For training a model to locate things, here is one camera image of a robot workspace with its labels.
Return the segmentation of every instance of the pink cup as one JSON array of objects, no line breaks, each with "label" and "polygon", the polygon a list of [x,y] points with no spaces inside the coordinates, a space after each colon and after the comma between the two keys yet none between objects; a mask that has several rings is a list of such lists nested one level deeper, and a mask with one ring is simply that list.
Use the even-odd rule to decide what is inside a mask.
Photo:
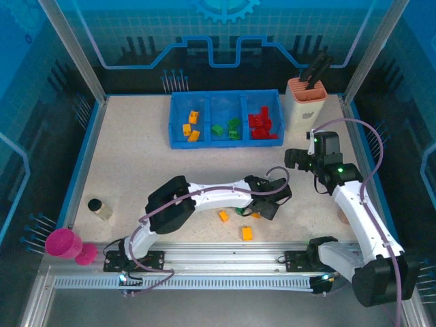
[{"label": "pink cup", "polygon": [[68,228],[55,230],[46,240],[47,253],[58,258],[75,258],[82,247],[82,239]]},{"label": "pink cup", "polygon": [[75,261],[79,266],[88,266],[95,260],[97,253],[97,247],[93,243],[85,243],[82,252],[78,254]]}]

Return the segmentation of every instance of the speckled tabletop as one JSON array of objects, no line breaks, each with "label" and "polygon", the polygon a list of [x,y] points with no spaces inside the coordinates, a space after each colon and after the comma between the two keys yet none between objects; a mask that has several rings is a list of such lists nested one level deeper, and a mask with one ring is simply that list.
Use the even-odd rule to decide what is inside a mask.
[{"label": "speckled tabletop", "polygon": [[[74,223],[74,231],[84,241],[108,242],[131,234],[144,214],[149,194],[174,176],[185,175],[188,182],[200,184],[229,183],[250,174],[264,176],[269,168],[284,166],[286,149],[307,149],[309,145],[301,134],[286,135],[282,147],[172,150],[169,111],[169,95],[110,97]],[[315,126],[342,116],[337,96],[330,95]],[[345,123],[326,130],[339,134],[344,162],[356,164]],[[243,226],[251,226],[255,242],[307,241],[330,235],[355,240],[352,229],[339,221],[333,199],[315,192],[313,175],[298,170],[290,170],[290,174],[292,199],[272,221],[240,217],[225,208],[230,219],[223,223],[219,209],[212,209],[194,213],[182,228],[163,235],[160,241],[239,242]],[[272,174],[282,176],[280,172]],[[92,198],[99,198],[114,211],[108,221],[87,208]]]}]

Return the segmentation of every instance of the yellow block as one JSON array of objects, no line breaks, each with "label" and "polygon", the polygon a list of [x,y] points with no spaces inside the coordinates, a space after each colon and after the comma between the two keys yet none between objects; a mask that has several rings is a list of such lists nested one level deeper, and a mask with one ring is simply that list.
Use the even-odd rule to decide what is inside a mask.
[{"label": "yellow block", "polygon": [[183,124],[183,135],[184,136],[191,135],[191,124]]},{"label": "yellow block", "polygon": [[221,211],[219,213],[219,217],[221,218],[223,223],[225,223],[227,220],[229,220],[229,215],[225,211]]},{"label": "yellow block", "polygon": [[251,227],[243,227],[243,240],[253,240]]},{"label": "yellow block", "polygon": [[193,130],[188,138],[188,142],[197,142],[199,137],[200,137],[200,132]]},{"label": "yellow block", "polygon": [[198,120],[198,111],[191,111],[189,114],[189,123],[196,124]]}]

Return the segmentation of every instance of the gear logo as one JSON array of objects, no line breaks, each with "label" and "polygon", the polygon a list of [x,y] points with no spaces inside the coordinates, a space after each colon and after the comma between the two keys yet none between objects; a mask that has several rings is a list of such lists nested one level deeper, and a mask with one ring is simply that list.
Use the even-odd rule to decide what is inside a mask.
[{"label": "gear logo", "polygon": [[37,0],[0,0],[0,8],[9,10],[16,24],[30,37],[40,22]]},{"label": "gear logo", "polygon": [[245,14],[253,13],[253,7],[259,5],[260,0],[193,0],[196,12],[203,14],[205,19],[212,18],[225,24],[236,19],[245,19]]}]

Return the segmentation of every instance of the blue storage bin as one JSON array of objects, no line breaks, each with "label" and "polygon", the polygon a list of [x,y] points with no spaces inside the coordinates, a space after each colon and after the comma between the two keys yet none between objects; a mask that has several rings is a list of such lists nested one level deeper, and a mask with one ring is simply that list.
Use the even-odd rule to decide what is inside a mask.
[{"label": "blue storage bin", "polygon": [[[248,124],[249,114],[260,114],[262,106],[268,106],[272,120],[270,134],[277,134],[276,140],[253,140]],[[183,124],[188,124],[191,111],[198,111],[198,123],[191,124],[191,130],[200,132],[197,142],[188,142],[183,135]],[[228,122],[239,119],[236,128],[240,140],[228,136]],[[213,125],[224,128],[222,136],[212,133]],[[283,112],[278,90],[249,91],[200,91],[174,92],[171,96],[170,122],[168,124],[170,146],[173,149],[230,148],[242,146],[281,146],[285,133]]]}]

